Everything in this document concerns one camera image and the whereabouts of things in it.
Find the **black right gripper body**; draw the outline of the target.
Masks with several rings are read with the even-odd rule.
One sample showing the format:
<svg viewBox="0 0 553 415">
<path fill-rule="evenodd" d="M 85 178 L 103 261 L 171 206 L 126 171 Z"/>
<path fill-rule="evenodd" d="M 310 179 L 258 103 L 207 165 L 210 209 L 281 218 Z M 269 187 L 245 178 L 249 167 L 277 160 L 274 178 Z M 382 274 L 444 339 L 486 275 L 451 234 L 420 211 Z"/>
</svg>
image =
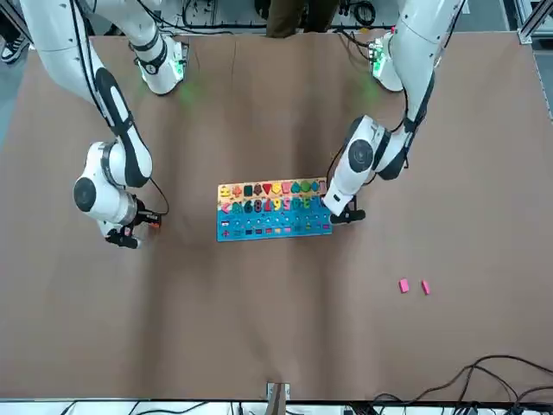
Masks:
<svg viewBox="0 0 553 415">
<path fill-rule="evenodd" d="M 137 204 L 135 225 L 138 226 L 145 223 L 149 226 L 159 228 L 162 224 L 162 215 L 160 213 L 147 209 L 144 203 L 139 199 L 135 199 L 135 202 Z"/>
</svg>

